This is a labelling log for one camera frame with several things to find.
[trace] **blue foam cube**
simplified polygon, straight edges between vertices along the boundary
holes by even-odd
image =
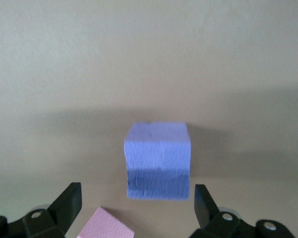
[[[124,151],[129,198],[189,199],[191,142],[186,123],[137,122]]]

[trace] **foam cube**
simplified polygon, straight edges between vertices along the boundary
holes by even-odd
[[[125,139],[127,196],[187,200],[191,142],[184,122],[137,122]]]
[[[77,238],[133,238],[135,233],[99,207]]]

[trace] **screw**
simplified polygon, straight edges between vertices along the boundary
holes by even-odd
[[[33,213],[33,214],[31,215],[31,218],[37,218],[37,217],[39,217],[41,214],[42,214],[41,211],[40,211],[40,212],[35,212],[35,213]]]
[[[265,222],[264,227],[266,227],[267,229],[269,229],[271,231],[275,231],[277,229],[276,226],[271,222]]]
[[[229,213],[224,213],[222,217],[227,221],[232,221],[233,217]]]

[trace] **beige surface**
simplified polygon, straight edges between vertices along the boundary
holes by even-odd
[[[137,238],[188,237],[193,196],[126,197],[138,120],[187,121],[192,188],[298,238],[298,0],[0,1],[0,214],[80,181],[68,238],[98,206]]]

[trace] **pink foam block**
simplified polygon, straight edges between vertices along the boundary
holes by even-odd
[[[135,233],[99,207],[77,238],[133,238]]]

